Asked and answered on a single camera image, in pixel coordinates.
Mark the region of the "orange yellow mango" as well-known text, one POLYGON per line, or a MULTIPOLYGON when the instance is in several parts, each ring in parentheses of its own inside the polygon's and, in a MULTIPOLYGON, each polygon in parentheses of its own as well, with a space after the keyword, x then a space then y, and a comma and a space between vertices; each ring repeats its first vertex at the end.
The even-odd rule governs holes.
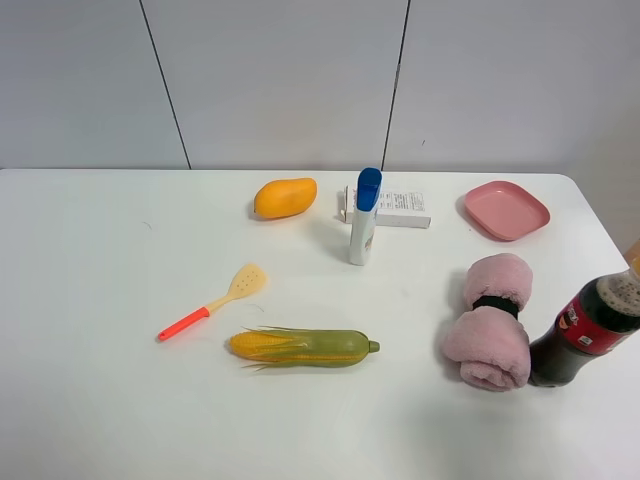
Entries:
POLYGON ((312 178, 274 180, 255 195, 254 213, 266 220, 287 218, 308 210, 317 196, 312 178))

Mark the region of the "white shampoo bottle blue cap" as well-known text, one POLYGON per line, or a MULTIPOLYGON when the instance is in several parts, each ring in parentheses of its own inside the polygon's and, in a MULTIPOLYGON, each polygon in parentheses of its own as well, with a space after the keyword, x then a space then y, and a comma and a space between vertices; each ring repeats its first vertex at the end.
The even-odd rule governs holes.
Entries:
POLYGON ((364 266, 368 261, 381 184, 382 173, 377 168, 367 167, 358 176, 349 244, 349 261, 353 265, 364 266))

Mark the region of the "white cardboard box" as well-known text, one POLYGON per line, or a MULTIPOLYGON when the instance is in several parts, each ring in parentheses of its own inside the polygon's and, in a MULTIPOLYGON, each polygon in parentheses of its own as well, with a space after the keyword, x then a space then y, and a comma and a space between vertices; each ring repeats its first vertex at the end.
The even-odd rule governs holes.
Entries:
MULTIPOLYGON (((356 207, 356 187, 347 185, 337 192, 337 218, 352 223, 356 207)), ((431 215, 421 191, 382 190, 379 194, 376 225, 382 227, 428 229, 431 215)))

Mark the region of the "toy corn cob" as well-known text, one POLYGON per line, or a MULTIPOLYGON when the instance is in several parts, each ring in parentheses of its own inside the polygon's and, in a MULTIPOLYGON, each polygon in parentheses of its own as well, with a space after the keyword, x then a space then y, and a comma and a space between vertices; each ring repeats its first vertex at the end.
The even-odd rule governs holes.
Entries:
POLYGON ((256 369, 346 368, 380 351, 380 344, 357 330, 247 329, 228 340, 228 349, 256 369))

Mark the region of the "pink square plate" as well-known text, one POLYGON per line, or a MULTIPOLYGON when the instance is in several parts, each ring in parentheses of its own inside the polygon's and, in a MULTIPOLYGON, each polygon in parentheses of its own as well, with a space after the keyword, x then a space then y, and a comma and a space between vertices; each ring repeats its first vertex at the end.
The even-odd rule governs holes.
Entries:
POLYGON ((517 184, 496 180, 464 196, 466 213, 493 238, 511 242, 543 227, 551 219, 547 207, 517 184))

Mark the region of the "black band on towel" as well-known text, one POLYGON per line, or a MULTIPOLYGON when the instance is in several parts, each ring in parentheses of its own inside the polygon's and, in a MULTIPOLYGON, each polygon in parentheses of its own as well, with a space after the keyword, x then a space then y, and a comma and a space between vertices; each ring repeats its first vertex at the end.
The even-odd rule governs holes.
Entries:
POLYGON ((508 298, 483 295, 473 304, 472 309, 476 310, 481 307, 490 307, 508 313, 514 319, 518 319, 520 307, 508 298))

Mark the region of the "rolled pink towel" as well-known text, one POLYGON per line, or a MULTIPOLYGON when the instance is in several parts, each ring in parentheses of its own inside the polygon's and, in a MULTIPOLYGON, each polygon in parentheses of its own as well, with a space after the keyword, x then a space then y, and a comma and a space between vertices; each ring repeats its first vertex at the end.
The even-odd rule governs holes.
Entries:
POLYGON ((519 256, 501 253, 476 261, 467 271, 463 298, 466 311, 447 331, 441 350, 459 364, 469 385, 507 392, 526 385, 531 371, 529 337, 524 326, 506 312, 472 304, 481 296, 508 298, 526 307, 532 293, 533 272, 519 256))

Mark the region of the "cola bottle yellow cap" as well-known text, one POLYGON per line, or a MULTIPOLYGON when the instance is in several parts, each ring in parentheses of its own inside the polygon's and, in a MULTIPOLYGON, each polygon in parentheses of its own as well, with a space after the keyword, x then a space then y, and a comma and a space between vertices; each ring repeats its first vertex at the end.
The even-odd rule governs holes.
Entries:
POLYGON ((556 316, 551 328, 530 344, 529 382, 559 387, 590 361, 613 351, 639 330, 639 259, 627 270, 586 285, 556 316))

